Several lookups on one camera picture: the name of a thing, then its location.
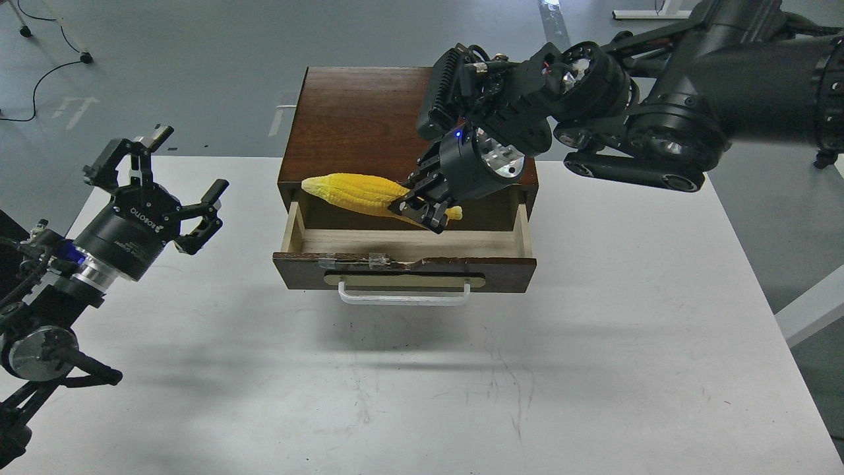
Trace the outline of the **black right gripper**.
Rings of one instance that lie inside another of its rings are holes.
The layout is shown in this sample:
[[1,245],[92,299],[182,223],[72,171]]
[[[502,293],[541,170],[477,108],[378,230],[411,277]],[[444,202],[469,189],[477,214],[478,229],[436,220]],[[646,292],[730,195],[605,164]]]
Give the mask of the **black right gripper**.
[[517,183],[525,162],[524,153],[480,127],[456,127],[430,144],[402,186],[388,186],[389,216],[441,234],[456,219],[454,202],[481,199]]

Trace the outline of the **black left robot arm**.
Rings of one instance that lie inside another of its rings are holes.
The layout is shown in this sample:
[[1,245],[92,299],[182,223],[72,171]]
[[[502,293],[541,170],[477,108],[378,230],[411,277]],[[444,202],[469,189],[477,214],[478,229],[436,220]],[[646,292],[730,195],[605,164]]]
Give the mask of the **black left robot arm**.
[[167,243],[196,255],[222,228],[219,200],[229,183],[217,179],[199,203],[184,205],[156,183],[151,157],[173,129],[150,142],[112,139],[84,167],[85,183],[109,193],[108,204],[68,239],[39,224],[25,241],[2,242],[23,255],[26,274],[2,300],[2,368],[24,385],[2,402],[2,466],[23,456],[28,424],[60,386],[115,386],[123,378],[81,352],[73,324],[99,307],[118,277],[138,282]]

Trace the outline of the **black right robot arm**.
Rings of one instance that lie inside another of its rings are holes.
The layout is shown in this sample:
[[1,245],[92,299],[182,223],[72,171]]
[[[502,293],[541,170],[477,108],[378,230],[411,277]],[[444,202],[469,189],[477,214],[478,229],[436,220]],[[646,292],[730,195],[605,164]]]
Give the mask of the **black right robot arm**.
[[388,208],[436,234],[448,208],[516,183],[554,139],[574,174],[687,193],[733,141],[804,144],[825,168],[842,153],[842,29],[779,1],[703,1],[684,21],[521,63],[458,44],[416,129],[431,145]]

